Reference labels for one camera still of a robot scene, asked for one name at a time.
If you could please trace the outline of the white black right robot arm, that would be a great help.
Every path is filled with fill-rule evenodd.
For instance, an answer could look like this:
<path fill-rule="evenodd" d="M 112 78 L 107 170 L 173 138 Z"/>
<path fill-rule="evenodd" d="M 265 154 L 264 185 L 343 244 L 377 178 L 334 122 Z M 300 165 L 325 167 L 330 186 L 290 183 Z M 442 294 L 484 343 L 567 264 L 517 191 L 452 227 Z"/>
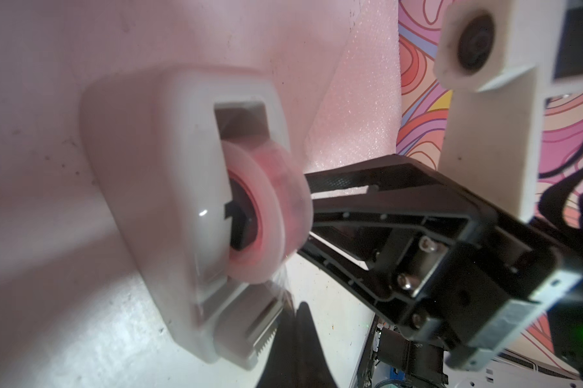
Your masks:
<path fill-rule="evenodd" d="M 518 219 L 422 163 L 387 155 L 306 177 L 312 234 L 299 254 L 393 325 L 388 353 L 415 386 L 445 386 L 440 361 L 479 371 L 539 316 L 583 379 L 583 168 Z"/>

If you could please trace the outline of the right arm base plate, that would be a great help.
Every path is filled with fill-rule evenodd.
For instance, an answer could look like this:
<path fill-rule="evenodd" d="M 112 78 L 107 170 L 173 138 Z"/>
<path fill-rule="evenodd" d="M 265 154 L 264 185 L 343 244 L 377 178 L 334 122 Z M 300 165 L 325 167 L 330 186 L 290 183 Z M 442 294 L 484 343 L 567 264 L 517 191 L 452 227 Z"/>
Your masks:
<path fill-rule="evenodd" d="M 446 387 L 445 351 L 409 341 L 374 316 L 352 378 L 352 387 Z"/>

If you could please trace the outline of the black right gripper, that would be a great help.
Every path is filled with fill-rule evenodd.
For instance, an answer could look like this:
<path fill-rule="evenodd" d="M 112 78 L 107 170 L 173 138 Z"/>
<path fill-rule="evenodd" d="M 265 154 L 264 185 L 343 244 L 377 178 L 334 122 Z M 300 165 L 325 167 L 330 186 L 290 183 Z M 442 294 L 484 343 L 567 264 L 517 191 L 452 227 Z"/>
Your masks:
<path fill-rule="evenodd" d="M 309 173 L 313 227 L 390 226 L 374 271 L 311 234 L 297 254 L 389 324 L 439 339 L 455 369 L 479 370 L 583 279 L 566 245 L 400 155 Z"/>

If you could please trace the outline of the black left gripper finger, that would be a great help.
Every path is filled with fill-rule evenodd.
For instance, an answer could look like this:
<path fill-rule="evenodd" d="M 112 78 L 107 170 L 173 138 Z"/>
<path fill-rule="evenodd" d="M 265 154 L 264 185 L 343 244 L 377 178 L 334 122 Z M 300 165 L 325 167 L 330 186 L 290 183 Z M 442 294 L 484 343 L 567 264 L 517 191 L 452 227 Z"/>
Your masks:
<path fill-rule="evenodd" d="M 287 307 L 258 387 L 335 387 L 309 304 Z"/>

